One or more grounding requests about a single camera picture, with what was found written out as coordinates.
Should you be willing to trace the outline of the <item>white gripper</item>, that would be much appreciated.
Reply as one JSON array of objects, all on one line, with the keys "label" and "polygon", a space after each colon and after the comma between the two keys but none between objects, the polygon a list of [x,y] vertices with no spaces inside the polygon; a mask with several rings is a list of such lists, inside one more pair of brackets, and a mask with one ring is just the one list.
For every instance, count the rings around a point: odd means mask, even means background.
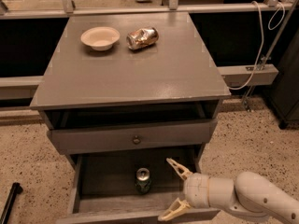
[{"label": "white gripper", "polygon": [[208,182],[209,176],[195,173],[193,174],[187,167],[171,158],[166,161],[176,171],[178,176],[184,181],[183,193],[185,200],[176,198],[174,202],[158,216],[159,221],[169,221],[186,214],[191,207],[208,208]]}]

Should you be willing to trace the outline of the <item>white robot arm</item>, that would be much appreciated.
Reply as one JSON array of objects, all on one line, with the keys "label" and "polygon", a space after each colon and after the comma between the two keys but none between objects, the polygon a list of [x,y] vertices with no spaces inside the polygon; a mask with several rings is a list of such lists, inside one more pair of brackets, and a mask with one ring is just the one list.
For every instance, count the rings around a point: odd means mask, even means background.
[{"label": "white robot arm", "polygon": [[169,221],[191,209],[216,208],[234,217],[264,222],[273,217],[283,224],[299,224],[299,202],[261,175],[243,172],[235,180],[193,173],[171,158],[166,159],[184,181],[184,199],[158,216]]}]

